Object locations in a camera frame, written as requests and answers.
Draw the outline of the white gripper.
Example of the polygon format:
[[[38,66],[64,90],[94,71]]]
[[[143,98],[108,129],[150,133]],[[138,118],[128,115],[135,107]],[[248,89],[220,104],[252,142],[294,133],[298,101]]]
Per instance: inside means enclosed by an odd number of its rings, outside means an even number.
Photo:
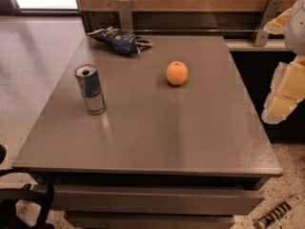
[[[296,0],[291,9],[269,21],[263,31],[285,34],[285,46],[295,54],[305,54],[305,0]],[[270,89],[261,118],[265,123],[278,124],[305,99],[305,56],[298,55],[289,64],[279,62]]]

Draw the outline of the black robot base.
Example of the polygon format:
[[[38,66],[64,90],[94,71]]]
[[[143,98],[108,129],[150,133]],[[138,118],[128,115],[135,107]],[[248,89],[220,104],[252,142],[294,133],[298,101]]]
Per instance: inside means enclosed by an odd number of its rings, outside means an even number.
[[[46,185],[45,193],[33,191],[30,183],[21,188],[0,189],[0,229],[55,229],[53,224],[47,222],[54,198],[53,179],[43,175],[40,177]],[[19,200],[35,203],[40,207],[33,226],[17,217],[16,204]]]

